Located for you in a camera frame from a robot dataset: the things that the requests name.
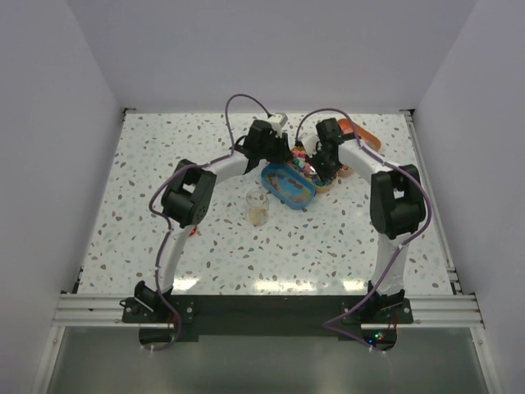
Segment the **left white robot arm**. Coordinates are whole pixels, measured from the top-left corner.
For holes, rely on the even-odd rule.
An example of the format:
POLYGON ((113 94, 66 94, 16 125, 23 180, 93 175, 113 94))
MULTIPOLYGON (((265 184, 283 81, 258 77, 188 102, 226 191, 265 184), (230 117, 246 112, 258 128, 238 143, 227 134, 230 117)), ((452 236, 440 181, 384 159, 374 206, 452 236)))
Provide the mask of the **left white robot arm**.
POLYGON ((135 286, 135 300, 152 322, 161 322, 170 312, 175 271, 190 232, 205 218, 214 188, 219 183, 251 172, 261 161, 283 163, 290 156, 288 136, 283 131, 284 113, 253 121, 247 135, 233 151, 198 165, 183 159, 160 186, 149 203, 152 213, 167 221, 168 230, 155 259, 153 276, 135 286))

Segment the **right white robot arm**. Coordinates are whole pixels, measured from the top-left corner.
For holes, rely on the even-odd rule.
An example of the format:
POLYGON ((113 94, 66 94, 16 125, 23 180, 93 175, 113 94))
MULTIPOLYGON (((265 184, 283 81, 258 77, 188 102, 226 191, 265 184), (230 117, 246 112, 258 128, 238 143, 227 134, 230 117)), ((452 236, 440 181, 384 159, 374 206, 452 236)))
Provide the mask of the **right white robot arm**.
POLYGON ((307 162, 323 180, 346 166, 370 185, 369 215, 379 234, 377 263, 370 280, 378 293, 365 305, 374 322, 385 322, 394 312, 389 296, 404 289, 408 243, 427 217, 424 189, 414 165, 399 166, 371 151, 356 134, 345 134, 335 118, 316 124, 317 133, 303 139, 307 162))

